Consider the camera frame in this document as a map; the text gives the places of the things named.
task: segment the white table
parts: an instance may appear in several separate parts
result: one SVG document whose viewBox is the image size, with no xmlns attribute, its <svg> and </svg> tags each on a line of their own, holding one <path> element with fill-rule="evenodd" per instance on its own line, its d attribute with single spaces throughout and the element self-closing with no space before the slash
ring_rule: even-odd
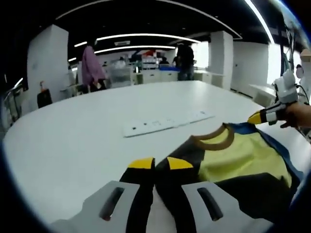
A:
<svg viewBox="0 0 311 233">
<path fill-rule="evenodd" d="M 83 201 L 127 165 L 153 156 L 160 162 L 191 134 L 207 134 L 222 122 L 245 122 L 262 107 L 200 81 L 152 83 L 109 89 L 63 100 L 20 118 L 4 139 L 8 165 L 25 200 L 46 223 L 68 219 Z M 124 122 L 208 109 L 217 117 L 176 129 L 122 137 Z M 296 130 L 279 124 L 260 129 L 289 150 L 299 170 L 309 166 L 311 147 Z M 147 232 L 175 232 L 157 194 Z"/>
<path fill-rule="evenodd" d="M 272 88 L 260 85 L 250 84 L 251 88 L 255 90 L 254 102 L 263 107 L 268 107 L 276 98 L 276 91 Z"/>
</svg>

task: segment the black ceiling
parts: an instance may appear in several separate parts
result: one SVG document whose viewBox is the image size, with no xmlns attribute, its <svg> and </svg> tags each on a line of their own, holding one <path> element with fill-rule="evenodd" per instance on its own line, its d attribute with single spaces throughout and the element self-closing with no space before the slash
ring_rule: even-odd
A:
<svg viewBox="0 0 311 233">
<path fill-rule="evenodd" d="M 75 57 L 79 47 L 89 35 L 95 38 L 124 33 L 161 33 L 188 36 L 206 32 L 197 40 L 209 40 L 209 33 L 225 30 L 243 41 L 267 43 L 268 37 L 259 20 L 244 0 L 174 0 L 205 12 L 223 22 L 238 33 L 205 15 L 180 5 L 156 0 L 110 0 L 99 2 L 64 13 L 92 2 L 92 0 L 53 0 L 49 2 L 23 1 L 18 7 L 14 2 L 6 6 L 7 15 L 2 15 L 4 39 L 2 52 L 5 55 L 4 72 L 12 86 L 21 77 L 26 77 L 27 48 L 30 40 L 51 24 L 69 31 L 69 59 Z M 267 24 L 277 27 L 278 11 L 268 0 L 252 0 Z M 299 0 L 289 4 L 295 6 Z M 299 14 L 299 8 L 292 9 Z M 167 45 L 175 39 L 161 37 L 123 37 L 98 42 L 96 50 L 114 47 L 114 42 L 130 40 L 130 45 Z"/>
</svg>

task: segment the person in black shirt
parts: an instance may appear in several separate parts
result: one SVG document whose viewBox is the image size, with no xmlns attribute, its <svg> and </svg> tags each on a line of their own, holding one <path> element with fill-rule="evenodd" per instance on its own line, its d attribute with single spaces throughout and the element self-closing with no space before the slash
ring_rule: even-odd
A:
<svg viewBox="0 0 311 233">
<path fill-rule="evenodd" d="M 173 64 L 175 63 L 175 67 L 180 67 L 180 57 L 174 57 Z"/>
<path fill-rule="evenodd" d="M 166 57 L 162 57 L 162 61 L 159 63 L 160 65 L 169 65 L 170 63 L 167 61 Z"/>
<path fill-rule="evenodd" d="M 177 57 L 180 60 L 180 72 L 178 74 L 179 81 L 193 80 L 193 50 L 189 45 L 178 45 Z"/>
</svg>

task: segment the human hand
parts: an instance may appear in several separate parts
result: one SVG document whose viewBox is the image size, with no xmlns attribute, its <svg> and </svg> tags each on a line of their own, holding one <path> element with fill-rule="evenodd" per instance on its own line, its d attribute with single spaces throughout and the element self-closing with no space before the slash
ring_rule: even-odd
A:
<svg viewBox="0 0 311 233">
<path fill-rule="evenodd" d="M 299 102 L 293 103 L 286 108 L 284 117 L 281 120 L 286 121 L 281 125 L 281 128 L 289 126 L 295 128 L 298 126 L 311 127 L 311 106 Z"/>
</svg>

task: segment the white power strip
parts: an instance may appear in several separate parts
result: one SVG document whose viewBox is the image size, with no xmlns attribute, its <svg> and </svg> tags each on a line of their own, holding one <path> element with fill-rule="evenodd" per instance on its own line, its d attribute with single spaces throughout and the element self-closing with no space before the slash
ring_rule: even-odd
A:
<svg viewBox="0 0 311 233">
<path fill-rule="evenodd" d="M 153 133 L 161 130 L 177 128 L 193 122 L 201 121 L 214 117 L 206 111 L 198 111 L 188 115 L 180 115 L 178 118 L 163 118 L 146 121 L 132 121 L 126 123 L 123 127 L 124 137 L 132 137 L 147 133 Z"/>
</svg>

